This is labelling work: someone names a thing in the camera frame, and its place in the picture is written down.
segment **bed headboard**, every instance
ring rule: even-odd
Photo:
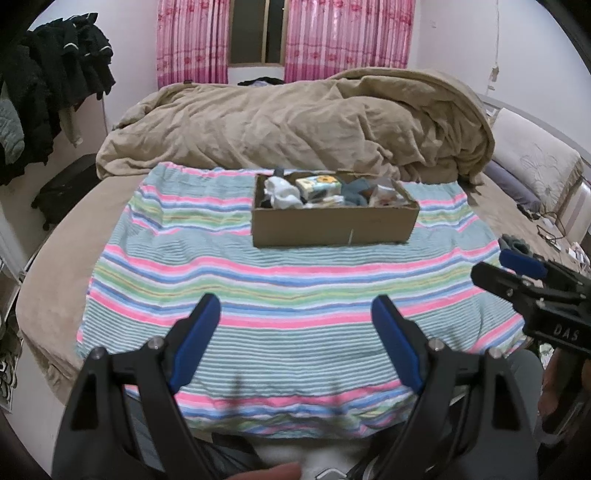
[[[567,199],[567,203],[560,214],[560,220],[564,226],[563,233],[566,234],[570,242],[581,243],[586,232],[591,234],[591,153],[585,150],[581,145],[567,137],[560,130],[552,127],[539,118],[530,115],[523,110],[515,108],[505,102],[496,100],[486,95],[478,95],[485,104],[486,112],[490,116],[495,116],[502,108],[511,110],[530,122],[538,125],[559,140],[562,140],[569,147],[576,150],[583,159],[583,182],[573,188]]]
[[[486,111],[488,114],[495,115],[501,108],[506,108],[507,110],[511,110],[511,111],[517,113],[518,115],[521,115],[523,118],[527,118],[530,122],[538,125],[539,127],[542,127],[548,133],[554,135],[559,140],[562,140],[569,147],[574,148],[577,152],[579,152],[579,155],[581,155],[581,158],[583,159],[583,162],[584,162],[583,175],[587,181],[591,182],[591,153],[589,153],[587,150],[585,150],[583,147],[581,147],[581,145],[579,145],[576,141],[567,137],[560,130],[557,130],[555,127],[552,127],[551,125],[547,124],[543,120],[540,120],[539,118],[536,118],[533,115],[531,115],[527,112],[524,112],[523,110],[515,108],[514,106],[511,106],[508,103],[501,102],[500,100],[491,98],[486,95],[478,94],[478,96],[480,97],[480,100],[482,100],[482,102],[485,104]]]

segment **striped blanket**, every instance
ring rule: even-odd
[[[520,341],[521,317],[470,280],[472,265],[497,261],[499,249],[457,183],[405,184],[421,213],[404,245],[257,249],[255,173],[152,170],[96,264],[77,336],[82,356],[165,335],[212,292],[220,325],[176,397],[189,425],[352,438],[403,420],[414,399],[371,324],[377,295],[452,348],[509,351]]]

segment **hanging clothes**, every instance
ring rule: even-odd
[[[0,74],[18,112],[25,142],[16,162],[7,164],[5,159],[0,159],[3,160],[0,163],[0,184],[7,185],[13,178],[23,175],[29,163],[47,163],[47,157],[53,151],[53,131],[59,129],[59,120],[50,120],[49,91],[43,71],[29,56],[28,47],[17,45],[9,51],[0,65]]]
[[[15,163],[25,149],[25,134],[17,109],[8,95],[6,83],[0,78],[0,145],[7,164]]]
[[[113,49],[95,25],[97,13],[57,19],[26,32],[0,63],[24,133],[24,149],[14,163],[0,158],[0,184],[24,174],[29,163],[47,163],[53,139],[64,131],[78,146],[82,137],[74,116],[86,98],[108,94],[115,79]]]

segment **human hand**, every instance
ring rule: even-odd
[[[276,466],[271,470],[241,473],[228,480],[300,480],[301,467],[297,463]]]
[[[550,363],[544,372],[544,382],[542,384],[542,395],[538,402],[538,411],[545,418],[553,414],[558,408],[560,393],[557,389],[558,383],[558,364],[561,361],[563,351],[559,348],[554,350]],[[585,360],[581,371],[581,384],[583,388],[591,393],[591,361]]]

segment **pink curtain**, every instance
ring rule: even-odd
[[[406,68],[415,0],[291,0],[285,81],[356,67]]]
[[[160,0],[158,87],[228,83],[230,0]]]

